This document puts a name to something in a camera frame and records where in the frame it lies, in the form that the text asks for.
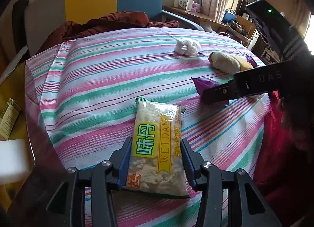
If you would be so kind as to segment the person's right hand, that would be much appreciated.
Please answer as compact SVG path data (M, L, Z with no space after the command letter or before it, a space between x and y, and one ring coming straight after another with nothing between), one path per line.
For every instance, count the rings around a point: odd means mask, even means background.
M313 103L290 95L280 99L277 109L283 113L281 126L289 130L296 147L313 151Z

